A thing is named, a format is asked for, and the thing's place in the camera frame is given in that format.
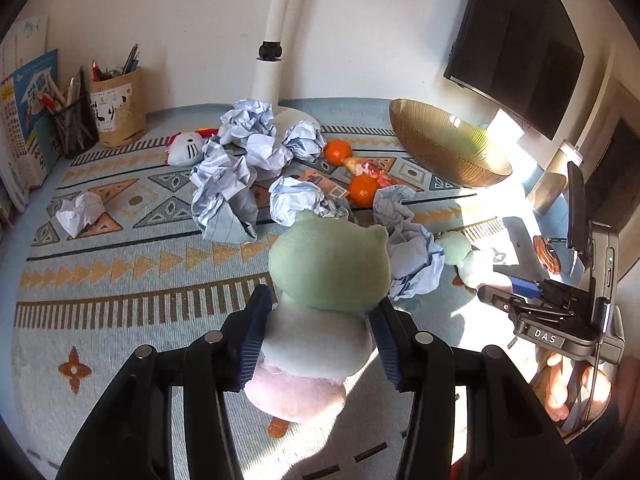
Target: wall-mounted tv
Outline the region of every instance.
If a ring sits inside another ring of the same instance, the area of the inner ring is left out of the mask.
[[[469,0],[444,76],[552,139],[583,59],[561,0]]]

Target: plush toy ear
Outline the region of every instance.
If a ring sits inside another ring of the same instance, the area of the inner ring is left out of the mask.
[[[308,209],[299,211],[296,215],[296,224],[306,222],[307,220],[312,220],[314,218],[319,218],[319,216],[313,211],[309,211]]]
[[[201,137],[211,137],[217,134],[218,128],[201,128],[196,130],[197,134],[200,134]]]
[[[386,232],[386,227],[382,225],[372,225],[367,228],[367,232],[369,232],[370,236],[380,244],[386,245],[386,241],[389,239],[389,233]]]
[[[181,135],[182,132],[178,132],[176,134],[173,134],[171,137],[169,137],[169,142],[166,144],[167,147],[171,146],[174,143],[175,137],[177,137],[178,135]]]

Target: white plush toy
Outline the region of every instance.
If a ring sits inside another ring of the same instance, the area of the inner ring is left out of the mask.
[[[217,130],[209,128],[175,134],[167,144],[166,164],[183,168],[199,163],[204,156],[202,148],[206,142],[206,137],[210,137],[217,132]]]
[[[494,262],[486,251],[471,251],[458,265],[458,275],[469,288],[478,288],[490,283],[494,273]]]
[[[436,243],[444,250],[445,265],[460,265],[471,250],[469,240],[457,231],[441,234],[436,238]]]

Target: stuffed animal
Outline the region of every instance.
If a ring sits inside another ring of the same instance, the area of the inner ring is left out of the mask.
[[[168,166],[187,167],[199,163],[204,154],[202,148],[206,138],[215,135],[218,130],[206,128],[195,132],[179,132],[169,139],[166,149]]]
[[[458,276],[468,288],[479,288],[496,280],[502,282],[499,273],[494,272],[491,254],[473,249],[462,233],[442,233],[436,238],[436,243],[444,250],[444,263],[458,268]]]
[[[373,349],[365,314],[389,290],[386,240],[382,226],[303,211],[274,243],[269,272],[282,296],[244,388],[260,410],[302,423],[340,413],[345,378]]]

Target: golden bowl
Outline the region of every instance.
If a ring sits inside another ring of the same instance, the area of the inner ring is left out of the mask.
[[[503,151],[484,130],[444,110],[408,99],[389,105],[391,125],[407,152],[421,165],[459,186],[487,187],[511,174]]]

